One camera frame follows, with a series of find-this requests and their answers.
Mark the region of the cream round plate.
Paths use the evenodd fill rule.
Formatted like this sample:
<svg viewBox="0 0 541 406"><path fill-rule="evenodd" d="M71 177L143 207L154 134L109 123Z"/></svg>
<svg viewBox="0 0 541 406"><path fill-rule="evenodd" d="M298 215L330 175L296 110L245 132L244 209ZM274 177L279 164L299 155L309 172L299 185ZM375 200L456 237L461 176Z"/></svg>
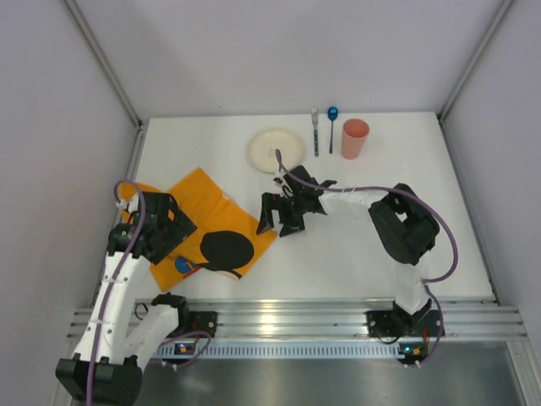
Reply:
<svg viewBox="0 0 541 406"><path fill-rule="evenodd" d="M276 151L281 153L281 162L287 167L297 166L304 158L305 143L299 135L289 129L270 128L255 134L247 145L249 163L263 173L279 170Z"/></svg>

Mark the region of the orange cartoon mouse towel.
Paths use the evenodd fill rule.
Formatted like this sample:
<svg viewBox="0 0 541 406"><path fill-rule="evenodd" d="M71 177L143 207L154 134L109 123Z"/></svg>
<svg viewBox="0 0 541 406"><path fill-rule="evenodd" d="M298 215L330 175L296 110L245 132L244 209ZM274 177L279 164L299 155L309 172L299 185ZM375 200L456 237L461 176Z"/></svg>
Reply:
<svg viewBox="0 0 541 406"><path fill-rule="evenodd" d="M197 229L166 259L150 268L162 292L176 287L200 268L239 281L277 237L274 231L258 235L259 221L230 200L200 167L167 193Z"/></svg>

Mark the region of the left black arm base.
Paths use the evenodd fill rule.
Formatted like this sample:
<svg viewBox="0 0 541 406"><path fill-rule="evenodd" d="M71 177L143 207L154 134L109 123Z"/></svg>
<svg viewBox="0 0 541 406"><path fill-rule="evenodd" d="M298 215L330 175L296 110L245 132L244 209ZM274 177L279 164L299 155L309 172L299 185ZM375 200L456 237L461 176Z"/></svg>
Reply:
<svg viewBox="0 0 541 406"><path fill-rule="evenodd" d="M218 327L217 318L215 311L190 311L183 333L202 331L214 337Z"/></svg>

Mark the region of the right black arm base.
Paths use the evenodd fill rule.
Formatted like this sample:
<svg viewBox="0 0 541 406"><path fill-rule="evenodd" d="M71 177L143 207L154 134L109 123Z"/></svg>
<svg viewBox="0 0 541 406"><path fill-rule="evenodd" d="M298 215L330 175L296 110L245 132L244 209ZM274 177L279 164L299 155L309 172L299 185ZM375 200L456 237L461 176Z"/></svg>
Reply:
<svg viewBox="0 0 541 406"><path fill-rule="evenodd" d="M368 311L366 321L370 337L389 338L390 343L403 337L422 337L425 332L436 338L443 327L440 313L433 308L431 299L413 315L393 302L391 310Z"/></svg>

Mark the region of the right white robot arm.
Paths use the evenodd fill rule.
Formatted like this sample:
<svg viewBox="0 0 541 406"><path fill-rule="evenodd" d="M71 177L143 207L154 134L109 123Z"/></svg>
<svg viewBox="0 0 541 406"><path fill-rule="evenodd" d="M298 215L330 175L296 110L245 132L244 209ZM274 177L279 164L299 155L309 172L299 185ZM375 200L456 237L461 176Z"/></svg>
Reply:
<svg viewBox="0 0 541 406"><path fill-rule="evenodd" d="M274 211L281 224L281 237L302 232L305 229L303 216L307 213L371 222L386 254L396 263L397 288L391 318L404 330L412 330L420 323L432 304L422 283L422 257L434 248L440 226L409 186L332 191L337 181L327 179L319 184L302 165L289 173L278 174L274 182L280 192L265 192L261 196L258 235L274 228Z"/></svg>

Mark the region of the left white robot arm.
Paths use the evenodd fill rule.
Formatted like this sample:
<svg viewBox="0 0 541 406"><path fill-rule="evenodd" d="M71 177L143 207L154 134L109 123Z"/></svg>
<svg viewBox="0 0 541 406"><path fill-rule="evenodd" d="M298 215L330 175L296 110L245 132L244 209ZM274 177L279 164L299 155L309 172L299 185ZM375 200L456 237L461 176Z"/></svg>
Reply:
<svg viewBox="0 0 541 406"><path fill-rule="evenodd" d="M56 377L69 395L88 405L132 405L145 367L170 337L189 328L182 296L159 294L147 316L128 328L140 284L196 229L172 195L138 192L122 203L128 221L109 233L106 269L90 319L73 354L60 359Z"/></svg>

